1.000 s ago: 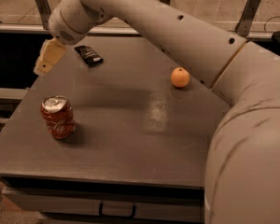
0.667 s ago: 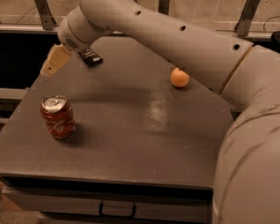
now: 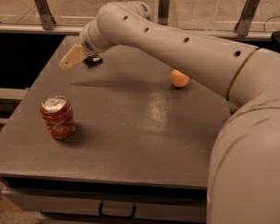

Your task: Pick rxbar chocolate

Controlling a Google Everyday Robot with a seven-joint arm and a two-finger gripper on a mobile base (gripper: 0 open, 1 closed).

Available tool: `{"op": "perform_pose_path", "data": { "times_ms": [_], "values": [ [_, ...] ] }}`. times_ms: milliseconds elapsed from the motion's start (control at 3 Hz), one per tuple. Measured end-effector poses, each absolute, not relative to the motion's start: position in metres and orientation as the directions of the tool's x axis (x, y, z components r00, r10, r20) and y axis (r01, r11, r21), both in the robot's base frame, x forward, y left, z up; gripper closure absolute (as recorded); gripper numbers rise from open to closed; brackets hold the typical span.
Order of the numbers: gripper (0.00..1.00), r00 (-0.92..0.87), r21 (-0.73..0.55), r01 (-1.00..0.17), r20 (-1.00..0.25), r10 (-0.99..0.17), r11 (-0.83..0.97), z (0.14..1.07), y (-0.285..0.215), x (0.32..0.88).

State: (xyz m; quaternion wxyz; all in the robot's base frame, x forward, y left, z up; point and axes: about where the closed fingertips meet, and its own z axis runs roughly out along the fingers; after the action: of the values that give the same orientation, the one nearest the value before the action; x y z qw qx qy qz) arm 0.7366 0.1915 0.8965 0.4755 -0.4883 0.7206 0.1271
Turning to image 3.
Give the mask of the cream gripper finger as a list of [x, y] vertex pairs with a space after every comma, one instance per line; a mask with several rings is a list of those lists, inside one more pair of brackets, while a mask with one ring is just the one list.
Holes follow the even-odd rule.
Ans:
[[88, 52], [82, 45], [75, 44], [59, 61], [62, 69], [69, 69], [74, 65], [83, 62], [88, 57]]

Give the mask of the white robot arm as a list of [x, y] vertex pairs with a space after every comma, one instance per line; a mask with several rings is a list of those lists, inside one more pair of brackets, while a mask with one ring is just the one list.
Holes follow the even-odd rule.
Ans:
[[141, 1], [102, 6], [59, 65], [140, 49], [238, 105], [213, 146], [207, 224], [280, 224], [280, 53], [159, 25]]

